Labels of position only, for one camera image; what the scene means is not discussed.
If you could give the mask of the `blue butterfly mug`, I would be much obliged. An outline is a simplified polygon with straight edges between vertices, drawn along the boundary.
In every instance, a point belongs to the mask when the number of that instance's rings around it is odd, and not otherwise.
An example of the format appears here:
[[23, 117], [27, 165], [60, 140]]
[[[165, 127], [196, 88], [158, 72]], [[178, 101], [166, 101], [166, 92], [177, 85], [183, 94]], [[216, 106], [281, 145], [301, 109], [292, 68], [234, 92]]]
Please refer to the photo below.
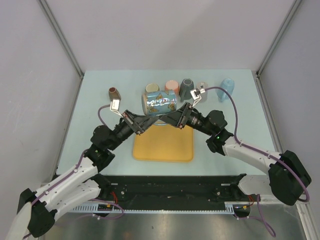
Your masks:
[[141, 102], [146, 116], [163, 115], [177, 110], [177, 96], [173, 90], [145, 92], [141, 96]]

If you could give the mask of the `light green mug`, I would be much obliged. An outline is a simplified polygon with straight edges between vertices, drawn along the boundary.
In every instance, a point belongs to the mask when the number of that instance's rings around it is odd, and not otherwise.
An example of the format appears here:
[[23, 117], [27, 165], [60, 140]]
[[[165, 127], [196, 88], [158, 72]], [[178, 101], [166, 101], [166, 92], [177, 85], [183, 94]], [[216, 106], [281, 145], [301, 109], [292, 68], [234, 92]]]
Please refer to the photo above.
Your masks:
[[156, 83], [149, 83], [145, 86], [146, 93], [153, 93], [160, 90], [160, 87]]

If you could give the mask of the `brown dark mug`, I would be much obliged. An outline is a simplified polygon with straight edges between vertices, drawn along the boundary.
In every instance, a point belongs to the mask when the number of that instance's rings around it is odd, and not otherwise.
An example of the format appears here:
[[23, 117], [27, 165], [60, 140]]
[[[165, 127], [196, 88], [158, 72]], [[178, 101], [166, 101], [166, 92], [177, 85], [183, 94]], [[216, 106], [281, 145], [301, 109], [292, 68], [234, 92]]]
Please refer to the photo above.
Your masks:
[[110, 101], [113, 101], [114, 99], [117, 99], [117, 100], [121, 100], [122, 99], [118, 89], [115, 88], [115, 87], [109, 88], [108, 96], [109, 96]]

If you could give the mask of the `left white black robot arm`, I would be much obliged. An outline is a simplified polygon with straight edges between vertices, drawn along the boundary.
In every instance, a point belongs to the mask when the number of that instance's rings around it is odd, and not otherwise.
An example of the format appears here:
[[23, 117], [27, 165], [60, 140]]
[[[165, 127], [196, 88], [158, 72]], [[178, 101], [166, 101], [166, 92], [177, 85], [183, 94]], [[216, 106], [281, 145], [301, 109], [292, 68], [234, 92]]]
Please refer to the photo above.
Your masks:
[[111, 183], [100, 172], [115, 158], [112, 151], [132, 134], [144, 133], [159, 120], [157, 115], [137, 115], [128, 110], [120, 116], [114, 129], [105, 123], [94, 129], [91, 146], [67, 172], [35, 191], [27, 188], [20, 194], [17, 215], [6, 239], [41, 237], [74, 207], [110, 196]]

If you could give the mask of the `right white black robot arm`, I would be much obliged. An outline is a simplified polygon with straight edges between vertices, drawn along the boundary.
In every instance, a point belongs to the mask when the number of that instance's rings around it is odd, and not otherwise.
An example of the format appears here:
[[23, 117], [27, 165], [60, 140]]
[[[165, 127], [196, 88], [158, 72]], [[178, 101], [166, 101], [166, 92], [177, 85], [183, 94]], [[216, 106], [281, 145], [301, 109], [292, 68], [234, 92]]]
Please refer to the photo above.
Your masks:
[[312, 182], [299, 157], [292, 151], [283, 153], [254, 147], [226, 130], [227, 121], [220, 110], [203, 116], [189, 103], [176, 111], [163, 114], [160, 120], [173, 127], [191, 127], [209, 136], [206, 144], [212, 153], [241, 160], [268, 175], [272, 194], [282, 203], [293, 206], [297, 201], [308, 202], [307, 187]]

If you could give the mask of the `pink mug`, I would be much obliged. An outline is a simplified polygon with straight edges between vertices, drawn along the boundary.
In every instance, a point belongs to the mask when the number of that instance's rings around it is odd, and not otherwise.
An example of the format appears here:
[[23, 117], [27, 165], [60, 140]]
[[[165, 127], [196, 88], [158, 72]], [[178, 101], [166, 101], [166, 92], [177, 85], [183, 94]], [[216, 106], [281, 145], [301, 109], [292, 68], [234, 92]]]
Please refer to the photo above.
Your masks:
[[165, 91], [172, 90], [176, 95], [178, 95], [180, 92], [180, 85], [176, 80], [169, 80], [165, 83], [164, 90]]

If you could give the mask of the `dark grey mug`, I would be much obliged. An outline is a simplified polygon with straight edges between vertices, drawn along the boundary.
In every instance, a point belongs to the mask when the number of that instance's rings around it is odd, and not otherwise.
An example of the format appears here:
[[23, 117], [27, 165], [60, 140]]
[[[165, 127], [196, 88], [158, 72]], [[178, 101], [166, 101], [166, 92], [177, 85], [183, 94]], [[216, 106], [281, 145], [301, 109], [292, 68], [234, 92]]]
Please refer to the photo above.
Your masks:
[[179, 98], [181, 102], [192, 98], [191, 90], [194, 89], [194, 82], [190, 78], [185, 78], [180, 84]]

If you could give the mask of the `light grey mug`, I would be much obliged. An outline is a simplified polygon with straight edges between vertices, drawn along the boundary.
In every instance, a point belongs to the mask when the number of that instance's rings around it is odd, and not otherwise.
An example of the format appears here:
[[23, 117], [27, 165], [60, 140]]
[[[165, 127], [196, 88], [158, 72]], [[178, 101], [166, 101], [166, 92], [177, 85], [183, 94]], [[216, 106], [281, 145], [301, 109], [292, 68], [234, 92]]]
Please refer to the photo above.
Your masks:
[[207, 82], [204, 82], [204, 81], [201, 81], [201, 82], [198, 82], [196, 84], [196, 88], [200, 91], [200, 96], [201, 96], [201, 100], [199, 101], [200, 103], [204, 103], [207, 101], [208, 99], [208, 92], [207, 92], [207, 88], [208, 88], [208, 83]]

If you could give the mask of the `light blue mug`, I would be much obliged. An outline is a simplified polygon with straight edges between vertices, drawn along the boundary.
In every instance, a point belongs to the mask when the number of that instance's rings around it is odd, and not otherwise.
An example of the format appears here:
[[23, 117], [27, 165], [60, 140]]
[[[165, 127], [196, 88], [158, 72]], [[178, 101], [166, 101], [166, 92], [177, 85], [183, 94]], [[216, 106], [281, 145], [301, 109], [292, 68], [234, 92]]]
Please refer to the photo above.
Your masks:
[[219, 88], [216, 90], [218, 100], [222, 103], [229, 100], [235, 88], [235, 81], [231, 78], [225, 78]]

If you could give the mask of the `yellow tray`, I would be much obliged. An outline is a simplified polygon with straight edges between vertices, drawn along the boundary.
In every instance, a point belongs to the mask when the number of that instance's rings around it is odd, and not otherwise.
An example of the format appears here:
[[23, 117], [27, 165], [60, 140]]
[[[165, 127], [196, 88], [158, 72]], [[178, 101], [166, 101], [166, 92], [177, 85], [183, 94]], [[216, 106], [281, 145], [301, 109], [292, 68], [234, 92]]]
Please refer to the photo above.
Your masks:
[[132, 155], [139, 161], [189, 163], [194, 158], [194, 130], [153, 125], [135, 136]]

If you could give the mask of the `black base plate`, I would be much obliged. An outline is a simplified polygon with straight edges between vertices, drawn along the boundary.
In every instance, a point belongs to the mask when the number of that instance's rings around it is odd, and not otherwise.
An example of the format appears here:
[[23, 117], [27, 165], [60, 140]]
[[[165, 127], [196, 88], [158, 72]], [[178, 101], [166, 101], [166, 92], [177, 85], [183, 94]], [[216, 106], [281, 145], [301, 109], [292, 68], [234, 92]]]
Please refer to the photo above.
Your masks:
[[223, 204], [251, 206], [257, 199], [238, 187], [242, 174], [104, 177], [111, 183], [109, 195], [91, 200], [121, 210], [221, 210]]

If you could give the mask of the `left aluminium frame post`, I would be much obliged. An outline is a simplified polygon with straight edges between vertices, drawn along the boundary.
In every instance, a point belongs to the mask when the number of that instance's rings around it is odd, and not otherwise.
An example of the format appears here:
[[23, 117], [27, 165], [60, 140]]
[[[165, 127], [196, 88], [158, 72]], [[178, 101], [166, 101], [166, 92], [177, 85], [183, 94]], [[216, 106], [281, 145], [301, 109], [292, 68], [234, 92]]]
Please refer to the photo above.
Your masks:
[[37, 3], [42, 10], [44, 16], [46, 17], [50, 27], [52, 28], [58, 42], [60, 43], [63, 51], [65, 52], [67, 58], [69, 59], [72, 67], [74, 68], [75, 72], [82, 80], [84, 77], [84, 71], [80, 67], [80, 64], [59, 24], [57, 18], [55, 17], [54, 12], [52, 11], [49, 3], [47, 0], [37, 0]]

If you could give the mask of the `aluminium frame post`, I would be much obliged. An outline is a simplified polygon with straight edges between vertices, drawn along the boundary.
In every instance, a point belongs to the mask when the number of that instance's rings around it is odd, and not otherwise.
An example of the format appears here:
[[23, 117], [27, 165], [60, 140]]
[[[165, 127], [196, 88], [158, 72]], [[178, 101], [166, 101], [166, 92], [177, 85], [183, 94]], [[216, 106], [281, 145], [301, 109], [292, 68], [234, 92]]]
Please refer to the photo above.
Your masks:
[[270, 47], [268, 48], [266, 54], [264, 55], [259, 67], [257, 68], [255, 74], [258, 78], [261, 77], [267, 63], [269, 62], [270, 58], [272, 57], [274, 51], [276, 50], [277, 46], [279, 45], [280, 41], [282, 40], [284, 34], [288, 30], [291, 22], [293, 21], [297, 11], [301, 7], [304, 0], [294, 0], [288, 13], [285, 15], [283, 22], [281, 23], [275, 37], [273, 38]]
[[82, 80], [84, 77], [84, 71], [80, 67], [80, 64], [59, 24], [57, 18], [55, 17], [54, 12], [52, 11], [49, 3], [47, 0], [37, 0], [37, 3], [42, 10], [44, 16], [46, 17], [50, 27], [52, 28], [58, 42], [60, 43], [63, 51], [65, 52], [67, 58], [69, 59], [72, 67], [74, 68], [75, 72]]

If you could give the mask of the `right aluminium frame post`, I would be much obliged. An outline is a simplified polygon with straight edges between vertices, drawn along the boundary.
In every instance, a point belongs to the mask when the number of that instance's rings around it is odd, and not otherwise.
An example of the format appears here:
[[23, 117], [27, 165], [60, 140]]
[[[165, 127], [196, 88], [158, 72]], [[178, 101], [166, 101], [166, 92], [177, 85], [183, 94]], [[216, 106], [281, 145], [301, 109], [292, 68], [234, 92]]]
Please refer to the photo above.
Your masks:
[[276, 50], [277, 46], [279, 45], [280, 41], [282, 40], [284, 34], [288, 30], [291, 22], [293, 21], [297, 11], [301, 7], [304, 0], [294, 0], [288, 13], [285, 15], [283, 22], [281, 23], [275, 37], [273, 38], [270, 47], [268, 48], [266, 54], [264, 55], [259, 67], [257, 68], [255, 74], [258, 78], [261, 77], [267, 63], [269, 62], [270, 58], [272, 57], [274, 51]]

